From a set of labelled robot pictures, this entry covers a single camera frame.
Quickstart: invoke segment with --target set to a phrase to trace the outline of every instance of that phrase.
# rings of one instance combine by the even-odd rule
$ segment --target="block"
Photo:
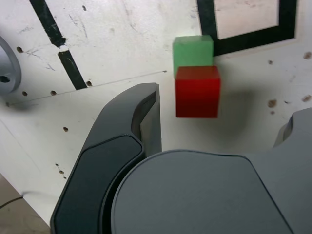
[[[217,118],[220,89],[216,66],[179,67],[175,80],[176,117]]]
[[[173,43],[174,76],[179,67],[212,66],[214,42],[208,35],[178,37]]]

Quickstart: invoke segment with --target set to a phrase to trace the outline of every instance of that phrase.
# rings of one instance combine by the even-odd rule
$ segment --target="black tape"
[[[214,55],[223,55],[295,37],[297,0],[280,0],[278,26],[218,39],[214,0],[197,0],[203,35],[214,40]]]
[[[63,64],[70,80],[72,81],[74,87],[77,90],[86,88],[87,85],[85,84],[70,51],[67,50],[64,52],[59,52],[58,57],[59,57],[60,61],[62,62],[62,64]]]
[[[47,6],[45,0],[29,0],[35,10],[45,32],[53,45],[60,47],[66,42],[55,23],[55,20]]]

